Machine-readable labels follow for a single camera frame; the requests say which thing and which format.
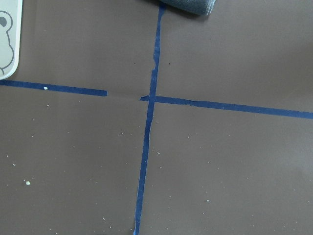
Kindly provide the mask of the cream bear tray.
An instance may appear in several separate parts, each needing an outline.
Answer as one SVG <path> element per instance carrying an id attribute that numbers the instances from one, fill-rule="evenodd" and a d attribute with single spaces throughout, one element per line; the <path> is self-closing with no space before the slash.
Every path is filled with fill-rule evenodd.
<path id="1" fill-rule="evenodd" d="M 22 0 L 0 0 L 0 78 L 10 77 L 19 64 Z"/>

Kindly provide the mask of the grey folded cloth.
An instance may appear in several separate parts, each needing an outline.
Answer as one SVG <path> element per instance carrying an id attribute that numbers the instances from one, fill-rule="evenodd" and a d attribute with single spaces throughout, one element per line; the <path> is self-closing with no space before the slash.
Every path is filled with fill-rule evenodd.
<path id="1" fill-rule="evenodd" d="M 161 0 L 164 4 L 199 16 L 208 16 L 215 0 Z"/>

